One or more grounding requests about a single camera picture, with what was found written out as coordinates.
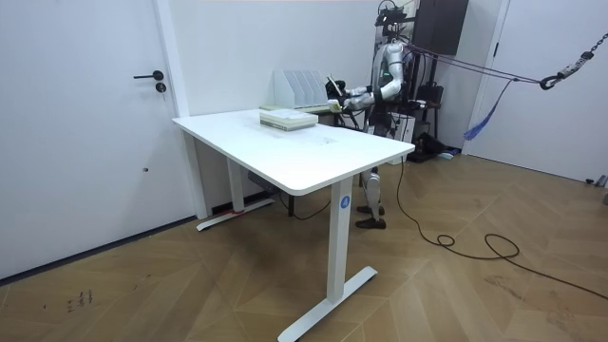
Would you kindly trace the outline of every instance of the stack of books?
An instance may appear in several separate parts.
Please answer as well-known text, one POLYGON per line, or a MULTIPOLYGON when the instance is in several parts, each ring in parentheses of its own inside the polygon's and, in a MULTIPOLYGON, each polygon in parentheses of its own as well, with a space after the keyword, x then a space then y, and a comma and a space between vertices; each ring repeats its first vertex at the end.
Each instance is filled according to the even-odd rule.
POLYGON ((279 109, 259 112, 259 123, 284 131, 293 131, 312 127, 319 118, 314 114, 303 113, 293 109, 279 109))

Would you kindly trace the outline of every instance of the white door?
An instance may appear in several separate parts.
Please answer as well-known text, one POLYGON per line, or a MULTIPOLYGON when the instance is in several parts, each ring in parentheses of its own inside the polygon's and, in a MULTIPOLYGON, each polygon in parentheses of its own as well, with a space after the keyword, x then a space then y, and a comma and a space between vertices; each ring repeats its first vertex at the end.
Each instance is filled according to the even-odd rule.
POLYGON ((194 214, 153 0, 0 1, 0 278, 194 214))
MULTIPOLYGON (((606 33, 607 12, 604 0, 511 0, 493 67, 536 79, 554 75, 606 33)), ((549 91, 512 84, 487 127, 468 144, 469 154, 580 181, 608 175, 606 76, 608 42, 549 91)), ((505 83, 487 83, 474 123, 505 83)))

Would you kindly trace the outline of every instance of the wooden floor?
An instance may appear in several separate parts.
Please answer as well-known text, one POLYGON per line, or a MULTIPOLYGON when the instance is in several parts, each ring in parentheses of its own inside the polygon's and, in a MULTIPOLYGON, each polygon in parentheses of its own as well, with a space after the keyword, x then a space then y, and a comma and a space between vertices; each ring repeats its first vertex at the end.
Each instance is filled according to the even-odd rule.
MULTIPOLYGON (((381 168, 389 229, 351 226, 348 276, 368 265, 379 274, 301 341, 608 340, 608 301, 422 241, 396 206, 399 171, 381 168)), ((430 237, 451 234, 459 251, 492 256, 484 235, 502 234, 522 248, 521 264, 608 294, 603 194, 472 157, 408 165, 401 189, 430 237)), ((296 212, 328 199, 329 189, 297 199, 296 212)), ((353 204, 362 203, 355 186, 353 204)), ((325 296, 329 218, 326 210, 289 219, 274 204, 206 232, 192 222, 12 283, 0 288, 0 341, 276 341, 325 296)))

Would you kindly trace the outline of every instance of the robot leg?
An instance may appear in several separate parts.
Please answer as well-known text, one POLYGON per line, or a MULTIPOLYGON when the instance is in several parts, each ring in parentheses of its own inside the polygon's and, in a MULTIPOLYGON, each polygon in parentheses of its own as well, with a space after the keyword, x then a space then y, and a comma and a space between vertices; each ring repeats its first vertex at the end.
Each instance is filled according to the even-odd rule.
POLYGON ((387 224, 380 218, 380 215, 384 215, 384 208, 380 206, 380 176, 372 170, 368 170, 362 173, 362 178, 368 206, 358 207, 357 211, 371 214, 371 218, 357 221, 355 225, 359 228, 385 229, 387 224))

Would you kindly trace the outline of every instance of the desk foot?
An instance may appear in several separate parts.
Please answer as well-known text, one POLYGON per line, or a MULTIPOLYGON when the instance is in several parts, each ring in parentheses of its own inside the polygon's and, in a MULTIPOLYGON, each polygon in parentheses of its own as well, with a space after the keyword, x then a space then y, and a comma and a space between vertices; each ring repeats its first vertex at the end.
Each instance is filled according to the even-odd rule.
POLYGON ((378 272, 372 267, 368 266, 363 270, 359 271, 358 274, 354 275, 349 281, 344 284, 344 294, 335 303, 331 303, 329 299, 325 298, 322 302, 317 304, 312 310, 301 316, 294 324, 287 328, 279 337, 278 342, 295 342, 321 318, 329 314, 335 309, 340 303, 346 298, 351 296, 357 289, 363 284, 372 279, 378 272))
POLYGON ((256 202, 256 203, 252 204, 252 205, 246 206, 245 209, 242 212, 238 213, 238 214, 237 213, 227 213, 227 214, 224 214, 224 215, 222 215, 220 217, 217 217, 217 218, 211 218, 211 219, 206 220, 205 222, 199 224, 197 226, 197 230, 200 232, 201 230, 207 229, 207 228, 211 227, 214 224, 218 224, 220 222, 224 222, 225 220, 241 216, 241 215, 243 215, 245 213, 249 213, 250 211, 256 210, 257 208, 261 208, 261 207, 263 207, 265 205, 272 204, 274 202, 275 201, 273 199, 261 200, 259 202, 256 202))

